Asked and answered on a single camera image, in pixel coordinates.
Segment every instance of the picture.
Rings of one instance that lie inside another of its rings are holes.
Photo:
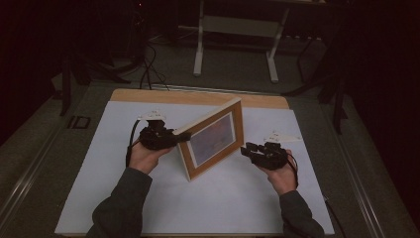
[[[178,144],[188,179],[192,180],[244,145],[241,98],[234,98],[173,134],[191,133]]]
[[[191,136],[187,142],[195,168],[235,142],[232,113]]]

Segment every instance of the gray sleeve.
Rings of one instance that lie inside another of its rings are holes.
[[[126,168],[111,192],[93,211],[93,226],[86,237],[140,237],[143,204],[152,178]]]
[[[290,191],[280,197],[281,216],[283,218],[284,236],[324,237],[324,229],[312,218],[308,204],[298,191]]]

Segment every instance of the white surface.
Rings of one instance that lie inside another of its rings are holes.
[[[109,102],[62,211],[55,233],[83,234],[92,225],[94,208],[117,184],[124,168],[130,133],[139,114],[160,110],[166,128],[176,129],[214,106]],[[243,108],[245,141],[263,144],[272,130],[301,137],[292,110]],[[138,132],[147,126],[138,125]],[[282,143],[299,166],[299,192],[327,234],[331,219],[304,141]],[[144,234],[282,233],[278,196],[263,172],[239,151],[188,181],[180,154],[159,160],[144,206]]]

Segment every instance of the wire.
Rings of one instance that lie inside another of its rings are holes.
[[[294,165],[291,163],[291,161],[290,160],[287,160],[287,163],[291,166],[291,168],[293,169],[293,172],[294,172],[294,178],[296,179],[296,187],[298,187],[299,186],[299,181],[298,181],[298,178],[297,178],[297,171],[299,170],[299,168],[298,168],[298,166],[297,166],[297,162],[296,162],[296,159],[294,159],[294,157],[291,155],[291,154],[288,154],[287,153],[287,156],[290,156],[292,159],[293,159],[293,163],[294,163]]]
[[[338,226],[339,226],[339,228],[340,228],[341,233],[343,234],[343,237],[344,237],[344,238],[347,238],[346,232],[344,232],[343,226],[342,226],[342,224],[340,223],[339,218],[337,217],[336,213],[334,212],[333,207],[330,205],[330,202],[328,202],[328,197],[327,197],[327,196],[325,196],[324,194],[322,194],[322,195],[323,195],[323,196],[324,196],[324,198],[325,198],[325,204],[327,205],[327,208],[331,211],[331,214],[333,214],[334,219],[337,221],[337,224],[338,224]]]
[[[149,85],[149,89],[150,89],[150,90],[152,90],[152,84],[153,84],[153,83],[151,82],[151,74],[150,74],[150,71],[152,70],[152,72],[154,72],[154,73],[155,73],[155,75],[156,75],[156,77],[158,78],[159,82],[160,82],[160,83],[162,83],[162,84],[166,87],[166,89],[169,91],[169,88],[167,87],[167,85],[166,85],[166,83],[165,83],[165,81],[166,81],[166,76],[165,76],[164,74],[162,74],[162,73],[158,72],[158,71],[155,69],[155,67],[153,66],[153,63],[154,63],[154,61],[155,61],[155,59],[156,59],[156,57],[157,57],[157,51],[156,51],[156,49],[155,49],[154,47],[152,47],[151,45],[147,44],[147,46],[148,46],[150,49],[152,49],[152,51],[153,51],[153,53],[154,53],[154,54],[153,54],[152,60],[148,60],[148,59],[146,59],[146,58],[145,58],[145,60],[144,60],[144,64],[145,64],[146,69],[145,69],[145,72],[143,73],[142,78],[141,78],[141,80],[140,80],[140,89],[142,89],[142,87],[143,87],[143,82],[144,82],[145,78],[147,78],[148,85]]]
[[[135,144],[133,144],[134,134],[136,133],[136,128],[137,128],[137,125],[139,124],[139,122],[140,122],[140,120],[136,120],[136,122],[133,125],[132,133],[131,133],[131,136],[130,136],[130,143],[127,147],[126,167],[128,167],[129,164],[130,164],[130,158],[131,158],[131,153],[132,153],[133,146],[136,145],[137,143],[139,143],[139,141],[137,141]]]

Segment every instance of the wooden frame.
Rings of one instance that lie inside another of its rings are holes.
[[[173,134],[191,133],[178,143],[188,180],[195,179],[244,145],[241,98],[236,97]]]

